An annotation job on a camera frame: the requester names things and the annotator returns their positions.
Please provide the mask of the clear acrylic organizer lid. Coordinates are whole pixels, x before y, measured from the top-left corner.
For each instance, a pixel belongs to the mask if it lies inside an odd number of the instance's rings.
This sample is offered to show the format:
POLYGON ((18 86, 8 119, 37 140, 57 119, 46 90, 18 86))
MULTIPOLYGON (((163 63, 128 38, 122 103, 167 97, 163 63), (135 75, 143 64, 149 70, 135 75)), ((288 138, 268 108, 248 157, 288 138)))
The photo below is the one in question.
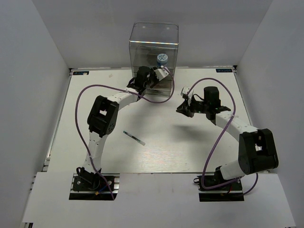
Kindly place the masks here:
POLYGON ((136 22, 129 39, 129 45, 133 43, 179 46, 179 26, 171 23, 136 22))

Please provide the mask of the blue cleaning gel jar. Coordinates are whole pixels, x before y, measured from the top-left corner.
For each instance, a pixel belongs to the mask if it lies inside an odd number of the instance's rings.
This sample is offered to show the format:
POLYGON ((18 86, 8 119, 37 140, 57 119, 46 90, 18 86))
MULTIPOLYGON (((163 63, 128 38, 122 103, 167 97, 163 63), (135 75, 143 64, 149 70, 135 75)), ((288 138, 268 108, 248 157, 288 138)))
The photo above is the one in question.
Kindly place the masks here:
POLYGON ((156 61, 158 66, 165 66, 168 63, 168 55, 161 53, 157 55, 156 61))

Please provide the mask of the green ink gel pen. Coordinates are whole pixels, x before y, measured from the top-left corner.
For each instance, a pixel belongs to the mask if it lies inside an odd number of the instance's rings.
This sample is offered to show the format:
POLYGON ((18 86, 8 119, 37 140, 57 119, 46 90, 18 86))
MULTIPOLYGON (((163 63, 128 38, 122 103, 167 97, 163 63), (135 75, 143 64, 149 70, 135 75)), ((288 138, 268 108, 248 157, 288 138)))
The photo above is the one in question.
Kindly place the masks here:
POLYGON ((123 131, 124 134, 126 134, 127 136, 131 137, 132 139, 136 140, 139 144, 141 144, 142 146, 145 146, 145 142, 140 140, 139 138, 133 136, 132 134, 126 132, 126 131, 123 131))

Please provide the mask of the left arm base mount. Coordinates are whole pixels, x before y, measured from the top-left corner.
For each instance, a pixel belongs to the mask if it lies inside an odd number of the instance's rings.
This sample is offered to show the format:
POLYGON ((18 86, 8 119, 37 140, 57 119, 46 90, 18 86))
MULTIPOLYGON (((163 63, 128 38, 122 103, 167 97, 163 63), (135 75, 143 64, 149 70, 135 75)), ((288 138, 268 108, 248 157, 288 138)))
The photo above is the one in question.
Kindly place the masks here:
POLYGON ((78 167, 73 174, 69 199, 70 200, 114 200, 119 191, 120 175, 87 172, 78 167))

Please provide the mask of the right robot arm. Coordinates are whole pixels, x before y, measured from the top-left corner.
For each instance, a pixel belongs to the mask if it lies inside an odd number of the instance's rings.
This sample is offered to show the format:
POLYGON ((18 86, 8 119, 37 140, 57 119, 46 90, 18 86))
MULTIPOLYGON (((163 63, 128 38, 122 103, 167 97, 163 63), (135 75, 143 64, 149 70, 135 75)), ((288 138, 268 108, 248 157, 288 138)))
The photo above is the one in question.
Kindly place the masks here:
POLYGON ((208 120, 225 129, 238 142, 237 159, 216 168, 214 182, 219 189, 224 190, 230 186, 232 179, 278 167, 272 132, 246 124, 228 107, 222 106, 217 87, 205 87, 202 101, 197 101, 194 93, 186 86, 183 87, 181 96, 184 102, 177 107, 178 113, 187 117, 193 117, 195 113, 205 114, 208 120))

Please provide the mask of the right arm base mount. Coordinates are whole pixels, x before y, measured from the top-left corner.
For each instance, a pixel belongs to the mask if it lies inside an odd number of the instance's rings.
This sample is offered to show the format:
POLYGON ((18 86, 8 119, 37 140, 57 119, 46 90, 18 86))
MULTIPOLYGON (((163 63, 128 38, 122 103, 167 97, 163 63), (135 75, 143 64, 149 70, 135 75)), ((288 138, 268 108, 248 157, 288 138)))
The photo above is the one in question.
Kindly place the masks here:
POLYGON ((201 175, 193 179, 199 187, 200 202, 237 202, 244 201, 241 181, 237 181, 219 188, 206 189, 201 184, 201 175))

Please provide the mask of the clear drawer organizer box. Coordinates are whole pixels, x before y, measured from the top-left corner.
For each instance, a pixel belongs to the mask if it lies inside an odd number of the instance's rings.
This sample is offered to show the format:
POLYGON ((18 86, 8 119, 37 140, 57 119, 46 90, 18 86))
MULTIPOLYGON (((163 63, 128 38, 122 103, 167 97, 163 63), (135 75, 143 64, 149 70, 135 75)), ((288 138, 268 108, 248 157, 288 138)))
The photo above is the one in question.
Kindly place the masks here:
MULTIPOLYGON (((168 57, 165 66, 174 74, 178 46, 177 45, 157 45, 152 43, 133 43, 129 46, 130 60, 133 77, 136 77, 139 67, 145 66, 149 68, 160 67, 157 61, 159 54, 166 54, 168 57)), ((172 90, 172 79, 167 76, 153 88, 146 91, 150 95, 161 95, 168 97, 172 90)))

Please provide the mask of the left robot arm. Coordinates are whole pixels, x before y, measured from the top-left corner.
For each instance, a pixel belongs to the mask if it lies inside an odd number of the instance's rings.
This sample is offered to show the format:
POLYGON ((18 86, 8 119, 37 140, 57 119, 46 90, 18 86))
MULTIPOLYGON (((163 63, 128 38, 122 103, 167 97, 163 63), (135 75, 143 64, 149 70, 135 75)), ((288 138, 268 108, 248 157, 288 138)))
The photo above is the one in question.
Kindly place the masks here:
POLYGON ((88 148, 90 154, 86 156, 83 168, 89 172, 84 178, 84 184, 91 190, 100 185, 100 177, 95 175, 101 170, 101 157, 107 136, 115 128, 118 112, 125 106, 135 103, 143 96, 145 90, 159 83, 155 73, 157 67, 139 67, 136 77, 129 81, 126 89, 115 95, 104 97, 99 95, 89 113, 87 123, 89 129, 88 148))

